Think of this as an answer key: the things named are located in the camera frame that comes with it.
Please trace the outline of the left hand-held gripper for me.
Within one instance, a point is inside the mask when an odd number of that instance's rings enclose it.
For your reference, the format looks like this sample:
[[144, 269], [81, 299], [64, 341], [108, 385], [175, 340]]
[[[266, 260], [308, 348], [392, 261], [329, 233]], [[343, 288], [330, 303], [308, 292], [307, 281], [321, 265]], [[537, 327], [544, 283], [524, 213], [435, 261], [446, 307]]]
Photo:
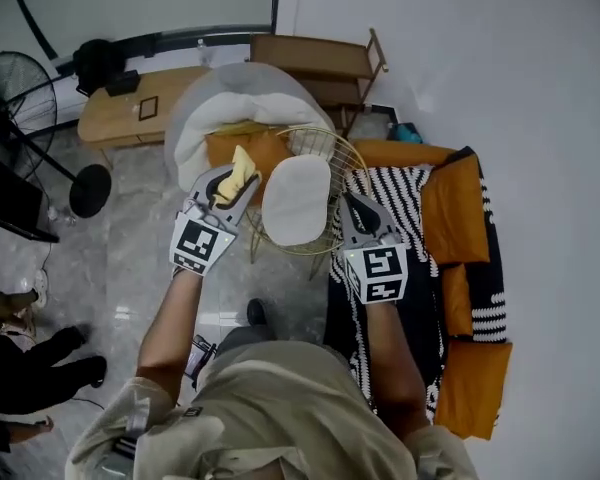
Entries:
[[226, 164], [201, 174], [193, 184], [183, 211], [175, 219], [169, 247], [174, 267], [204, 277], [235, 241], [238, 224], [257, 192], [261, 179], [251, 177], [229, 202], [222, 202], [219, 184], [233, 172]]

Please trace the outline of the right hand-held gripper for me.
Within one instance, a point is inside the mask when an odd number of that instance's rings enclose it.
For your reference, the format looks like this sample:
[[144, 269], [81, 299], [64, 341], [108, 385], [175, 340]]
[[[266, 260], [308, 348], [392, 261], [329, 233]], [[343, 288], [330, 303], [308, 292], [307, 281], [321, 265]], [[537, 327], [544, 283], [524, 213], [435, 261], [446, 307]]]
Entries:
[[408, 281], [407, 249], [400, 235], [394, 233], [393, 217], [380, 203], [362, 194], [345, 192], [339, 204], [344, 243], [367, 242], [343, 251], [346, 277], [354, 294], [362, 304], [402, 299]]

